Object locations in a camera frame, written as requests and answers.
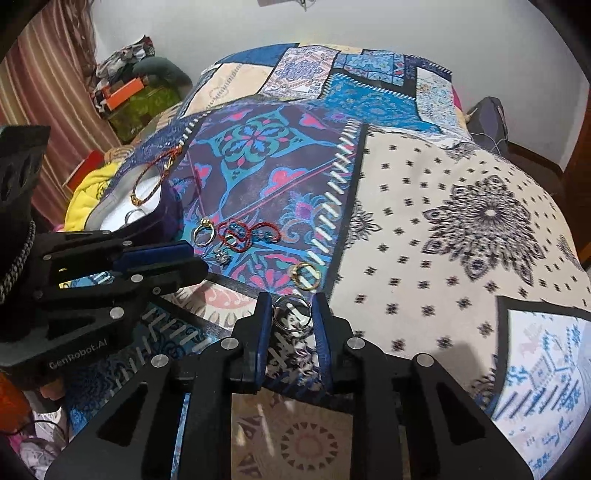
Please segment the silver jhumka earring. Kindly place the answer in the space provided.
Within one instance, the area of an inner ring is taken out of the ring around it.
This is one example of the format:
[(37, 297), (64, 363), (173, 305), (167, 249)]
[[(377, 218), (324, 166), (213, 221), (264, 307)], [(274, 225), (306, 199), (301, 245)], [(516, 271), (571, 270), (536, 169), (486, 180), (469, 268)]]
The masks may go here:
[(219, 267), (225, 268), (233, 259), (233, 251), (228, 246), (219, 244), (213, 250), (213, 258)]

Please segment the yellow cartoon blanket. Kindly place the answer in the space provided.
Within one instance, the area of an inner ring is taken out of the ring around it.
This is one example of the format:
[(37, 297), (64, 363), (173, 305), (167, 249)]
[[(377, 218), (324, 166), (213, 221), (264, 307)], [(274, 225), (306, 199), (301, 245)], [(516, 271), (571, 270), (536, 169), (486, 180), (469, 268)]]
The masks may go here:
[(64, 232), (82, 231), (92, 210), (100, 202), (122, 161), (115, 161), (90, 172), (75, 189), (65, 214)]

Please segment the orange sleeve of operator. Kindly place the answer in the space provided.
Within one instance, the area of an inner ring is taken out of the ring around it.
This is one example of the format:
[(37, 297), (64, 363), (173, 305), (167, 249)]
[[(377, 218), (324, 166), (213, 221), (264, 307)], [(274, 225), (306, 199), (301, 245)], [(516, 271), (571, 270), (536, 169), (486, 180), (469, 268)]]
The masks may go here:
[(24, 394), (3, 374), (0, 374), (0, 431), (14, 433), (25, 426), (31, 408)]

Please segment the green patterned storage box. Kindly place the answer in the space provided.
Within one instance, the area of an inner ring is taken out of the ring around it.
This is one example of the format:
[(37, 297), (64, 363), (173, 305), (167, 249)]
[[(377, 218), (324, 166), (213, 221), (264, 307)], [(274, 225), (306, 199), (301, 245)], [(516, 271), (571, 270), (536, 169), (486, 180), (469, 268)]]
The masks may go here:
[(119, 141), (126, 144), (158, 114), (179, 102), (180, 97), (174, 88), (145, 86), (109, 113), (106, 119)]

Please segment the orange box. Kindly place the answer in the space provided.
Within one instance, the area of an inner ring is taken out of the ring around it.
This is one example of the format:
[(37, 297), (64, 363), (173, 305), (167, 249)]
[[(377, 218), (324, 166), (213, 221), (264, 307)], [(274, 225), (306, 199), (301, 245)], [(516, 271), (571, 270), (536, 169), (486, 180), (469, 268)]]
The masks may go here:
[(134, 78), (133, 80), (121, 86), (118, 90), (109, 94), (104, 94), (106, 107), (110, 111), (115, 110), (133, 95), (140, 92), (143, 88), (143, 81), (140, 78)]

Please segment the patchwork patterned bedspread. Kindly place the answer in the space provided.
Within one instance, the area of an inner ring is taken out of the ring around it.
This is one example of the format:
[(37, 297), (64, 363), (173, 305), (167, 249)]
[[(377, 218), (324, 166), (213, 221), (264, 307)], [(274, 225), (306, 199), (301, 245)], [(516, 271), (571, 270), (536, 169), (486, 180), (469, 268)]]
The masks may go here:
[(304, 308), (324, 292), (384, 353), (433, 355), (546, 479), (590, 410), (590, 281), (551, 195), (470, 136), (451, 77), (383, 50), (229, 55), (147, 139), (108, 153), (122, 165), (83, 230), (143, 220), (171, 187), (211, 268), (174, 304), (228, 332), (257, 292), (283, 298), (270, 427), (324, 391)]

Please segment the pile of clothes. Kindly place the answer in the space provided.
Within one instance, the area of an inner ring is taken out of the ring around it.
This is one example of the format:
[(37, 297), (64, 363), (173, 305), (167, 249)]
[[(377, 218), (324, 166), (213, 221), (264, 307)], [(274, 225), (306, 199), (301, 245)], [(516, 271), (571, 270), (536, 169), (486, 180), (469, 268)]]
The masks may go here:
[(155, 79), (176, 88), (184, 96), (192, 81), (176, 64), (156, 55), (155, 47), (148, 36), (113, 52), (106, 60), (96, 65), (91, 89), (93, 99), (103, 98), (103, 90), (114, 91), (117, 82), (127, 84), (135, 78)]

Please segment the striped brown curtain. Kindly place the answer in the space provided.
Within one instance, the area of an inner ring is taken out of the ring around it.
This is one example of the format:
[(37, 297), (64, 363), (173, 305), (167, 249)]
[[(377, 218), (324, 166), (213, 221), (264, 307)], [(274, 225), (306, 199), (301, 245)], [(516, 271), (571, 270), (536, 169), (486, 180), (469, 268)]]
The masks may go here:
[(24, 27), (1, 62), (1, 122), (50, 128), (32, 205), (63, 222), (64, 182), (93, 151), (120, 144), (91, 100), (95, 32), (90, 1), (50, 1)]

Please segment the dark grey bag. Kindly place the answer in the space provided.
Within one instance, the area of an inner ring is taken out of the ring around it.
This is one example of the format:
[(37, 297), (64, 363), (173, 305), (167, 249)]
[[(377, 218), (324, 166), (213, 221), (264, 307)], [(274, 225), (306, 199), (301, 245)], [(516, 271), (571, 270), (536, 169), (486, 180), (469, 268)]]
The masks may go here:
[(482, 149), (507, 158), (509, 155), (508, 127), (501, 101), (485, 97), (469, 112), (467, 128)]

